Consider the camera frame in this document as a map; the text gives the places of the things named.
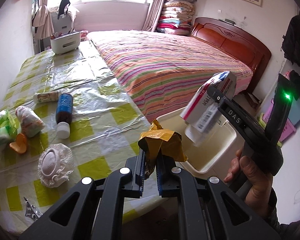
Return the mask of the person's right hand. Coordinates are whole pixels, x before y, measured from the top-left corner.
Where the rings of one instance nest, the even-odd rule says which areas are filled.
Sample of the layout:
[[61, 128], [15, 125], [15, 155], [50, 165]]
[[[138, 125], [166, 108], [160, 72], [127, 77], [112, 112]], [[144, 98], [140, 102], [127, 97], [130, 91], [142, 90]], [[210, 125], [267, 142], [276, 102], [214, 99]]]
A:
[[266, 217], [273, 177], [271, 174], [264, 174], [250, 157], [246, 155], [242, 157], [242, 152], [242, 148], [236, 151], [236, 157], [230, 162], [224, 182], [233, 181], [235, 175], [242, 171], [252, 184], [245, 198], [245, 203], [258, 215]]

